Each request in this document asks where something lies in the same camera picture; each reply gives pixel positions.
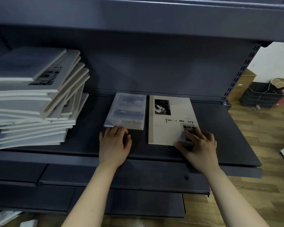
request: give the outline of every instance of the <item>wooden floor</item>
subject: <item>wooden floor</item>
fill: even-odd
[[[237,102],[229,113],[260,159],[262,179],[230,177],[243,196],[260,213],[271,227],[284,227],[284,157],[279,151],[284,148],[284,105],[260,112],[241,107]],[[211,194],[184,194],[186,218],[142,219],[104,217],[103,227],[210,227],[225,226],[215,199]],[[18,227],[21,221],[39,219],[37,227],[60,227],[65,216],[28,214],[8,223]]]

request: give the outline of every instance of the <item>left hand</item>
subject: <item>left hand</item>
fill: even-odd
[[[100,164],[105,164],[116,170],[124,163],[132,143],[130,135],[127,135],[125,145],[123,145],[123,136],[125,134],[128,134],[128,130],[121,126],[108,127],[100,133]]]

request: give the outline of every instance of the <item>cardboard box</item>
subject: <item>cardboard box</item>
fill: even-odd
[[[274,78],[271,80],[271,84],[276,88],[279,88],[281,92],[284,94],[284,78]],[[276,103],[276,106],[279,106],[282,103],[284,103],[284,97],[280,99],[279,102]]]
[[[257,75],[250,71],[249,69],[246,69],[245,72],[242,74],[241,78],[238,80],[237,84],[231,91],[231,93],[228,95],[227,100],[228,101],[238,101],[246,89],[250,86],[250,84],[253,82],[254,78]]]

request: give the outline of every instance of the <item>stack of books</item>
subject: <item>stack of books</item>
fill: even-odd
[[[59,145],[84,106],[80,51],[21,47],[0,57],[0,149]]]

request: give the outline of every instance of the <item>hand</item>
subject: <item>hand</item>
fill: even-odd
[[[195,127],[195,132],[197,135],[184,131],[185,135],[194,143],[192,151],[188,151],[180,143],[175,143],[174,146],[181,151],[194,168],[204,176],[207,176],[211,172],[220,169],[216,155],[217,141],[214,139],[212,133],[201,133],[199,127]]]
[[[123,145],[124,134],[128,134],[128,130],[121,126],[108,127],[100,133],[100,164],[116,170],[124,163],[131,148],[130,135],[127,135],[125,145]]]

